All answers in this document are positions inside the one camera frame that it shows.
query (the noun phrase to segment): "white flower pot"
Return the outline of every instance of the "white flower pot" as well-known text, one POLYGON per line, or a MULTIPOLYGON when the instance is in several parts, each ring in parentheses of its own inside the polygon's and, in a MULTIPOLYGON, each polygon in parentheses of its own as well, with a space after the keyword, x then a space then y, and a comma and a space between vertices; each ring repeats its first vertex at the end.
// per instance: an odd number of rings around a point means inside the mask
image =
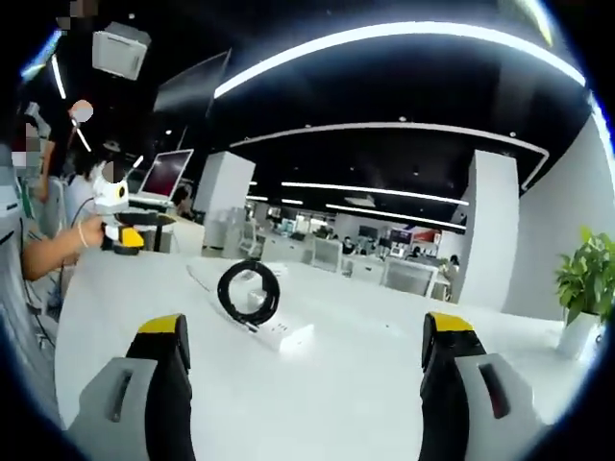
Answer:
POLYGON ((591 360, 598 349, 601 332, 600 317, 581 312, 564 327, 557 351, 571 360, 591 360))

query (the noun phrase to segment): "white shirt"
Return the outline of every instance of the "white shirt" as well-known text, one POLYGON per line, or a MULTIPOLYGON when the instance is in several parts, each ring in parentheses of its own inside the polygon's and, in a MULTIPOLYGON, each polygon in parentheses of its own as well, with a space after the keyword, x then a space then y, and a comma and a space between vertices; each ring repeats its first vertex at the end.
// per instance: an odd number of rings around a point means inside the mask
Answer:
POLYGON ((88 216, 95 214, 94 201, 87 199, 94 198, 94 180, 86 180, 83 176, 75 176, 72 183, 66 188, 64 202, 66 206, 66 225, 71 226, 77 221, 83 221, 88 216), (76 220, 75 216, 79 207, 79 217, 76 220))

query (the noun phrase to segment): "coiled cable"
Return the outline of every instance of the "coiled cable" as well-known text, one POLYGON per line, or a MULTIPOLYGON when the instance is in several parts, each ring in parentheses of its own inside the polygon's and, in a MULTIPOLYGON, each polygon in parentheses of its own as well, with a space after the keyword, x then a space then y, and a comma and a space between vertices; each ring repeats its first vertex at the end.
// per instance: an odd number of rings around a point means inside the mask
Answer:
POLYGON ((244 324, 247 327, 257 327, 271 319, 278 310, 278 302, 280 301, 280 284, 278 278, 264 264, 253 260, 246 259, 236 263, 227 272, 225 272, 218 281, 218 300, 224 307, 224 310, 237 322, 244 324), (265 300, 260 305, 256 312, 244 314, 239 312, 231 302, 229 287, 233 279, 244 271, 253 271, 262 278, 262 290, 265 292, 265 300))

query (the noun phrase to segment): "potted plant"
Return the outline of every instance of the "potted plant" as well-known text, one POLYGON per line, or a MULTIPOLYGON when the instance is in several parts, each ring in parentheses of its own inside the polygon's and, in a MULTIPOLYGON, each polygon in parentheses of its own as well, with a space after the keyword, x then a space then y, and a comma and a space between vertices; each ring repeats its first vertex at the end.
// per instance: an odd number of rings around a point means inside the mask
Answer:
POLYGON ((563 263, 555 272, 559 303, 566 313, 557 349, 573 359, 595 344, 615 299, 615 242, 586 227, 581 228, 581 239, 572 256, 561 256, 563 263))

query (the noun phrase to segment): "green plant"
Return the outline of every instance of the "green plant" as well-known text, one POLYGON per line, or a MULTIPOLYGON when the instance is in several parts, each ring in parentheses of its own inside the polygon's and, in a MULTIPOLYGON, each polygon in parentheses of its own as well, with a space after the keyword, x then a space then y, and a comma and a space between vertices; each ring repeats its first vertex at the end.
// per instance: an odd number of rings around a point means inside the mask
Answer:
POLYGON ((604 322, 615 299, 615 242, 586 227, 581 228, 581 239, 572 256, 561 255, 563 264, 555 271, 559 303, 569 309, 567 325, 580 312, 599 315, 604 322))

